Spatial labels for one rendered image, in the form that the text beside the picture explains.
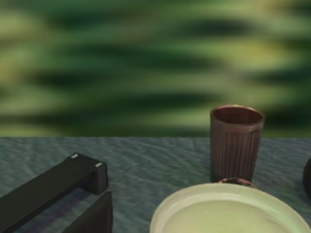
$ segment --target blurred green background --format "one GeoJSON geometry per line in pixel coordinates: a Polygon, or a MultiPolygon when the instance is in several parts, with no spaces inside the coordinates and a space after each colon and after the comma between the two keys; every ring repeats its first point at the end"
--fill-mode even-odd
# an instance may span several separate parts
{"type": "Polygon", "coordinates": [[[310,61],[309,0],[2,0],[0,136],[311,136],[310,61]]]}

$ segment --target cup rim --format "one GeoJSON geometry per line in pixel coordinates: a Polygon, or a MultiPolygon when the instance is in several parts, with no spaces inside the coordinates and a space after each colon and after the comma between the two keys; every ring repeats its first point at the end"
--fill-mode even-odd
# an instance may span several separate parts
{"type": "Polygon", "coordinates": [[[303,217],[285,202],[258,189],[230,183],[198,184],[169,195],[155,210],[150,233],[162,233],[165,225],[178,211],[193,204],[216,200],[235,200],[253,205],[278,220],[283,218],[280,222],[290,233],[310,233],[309,225],[303,217]]]}
{"type": "Polygon", "coordinates": [[[239,126],[239,127],[249,127],[249,126],[256,126],[256,125],[260,125],[262,123],[264,123],[265,121],[265,116],[264,114],[259,111],[259,110],[256,110],[254,108],[251,108],[251,107],[248,107],[248,106],[244,106],[244,105],[238,105],[238,104],[224,104],[224,105],[219,105],[219,106],[216,106],[214,107],[211,111],[210,111],[210,118],[224,124],[224,125],[230,125],[230,126],[239,126]],[[257,121],[257,122],[254,122],[254,123],[251,123],[251,124],[235,124],[235,123],[228,123],[228,122],[224,122],[222,120],[219,120],[218,118],[216,118],[216,116],[214,115],[214,113],[219,110],[219,109],[224,109],[224,108],[243,108],[243,109],[246,109],[246,110],[249,110],[251,112],[255,112],[257,114],[259,114],[261,116],[261,119],[260,121],[257,121]]]}

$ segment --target gray tabletop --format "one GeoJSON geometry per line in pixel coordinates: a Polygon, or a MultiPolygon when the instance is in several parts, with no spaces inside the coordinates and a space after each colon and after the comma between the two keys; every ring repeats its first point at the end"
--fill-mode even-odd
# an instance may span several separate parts
{"type": "MultiPolygon", "coordinates": [[[[108,164],[114,233],[147,233],[165,197],[209,181],[208,148],[207,138],[0,138],[0,195],[79,152],[108,164]]],[[[311,139],[263,139],[253,182],[311,225],[311,201],[301,183],[309,158],[311,139]]],[[[77,189],[17,232],[60,233],[97,198],[77,189]]]]}

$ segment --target fluted tumbler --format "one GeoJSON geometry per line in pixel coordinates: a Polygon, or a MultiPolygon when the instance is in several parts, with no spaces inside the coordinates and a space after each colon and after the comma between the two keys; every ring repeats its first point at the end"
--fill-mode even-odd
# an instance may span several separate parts
{"type": "Polygon", "coordinates": [[[210,112],[211,182],[252,181],[263,124],[263,113],[250,107],[223,105],[210,112]]]}

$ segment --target round black object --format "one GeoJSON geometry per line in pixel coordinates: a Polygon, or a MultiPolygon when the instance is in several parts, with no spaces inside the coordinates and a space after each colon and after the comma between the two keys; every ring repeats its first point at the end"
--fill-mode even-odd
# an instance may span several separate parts
{"type": "Polygon", "coordinates": [[[303,170],[302,183],[306,194],[311,199],[311,159],[307,161],[303,170]]]}

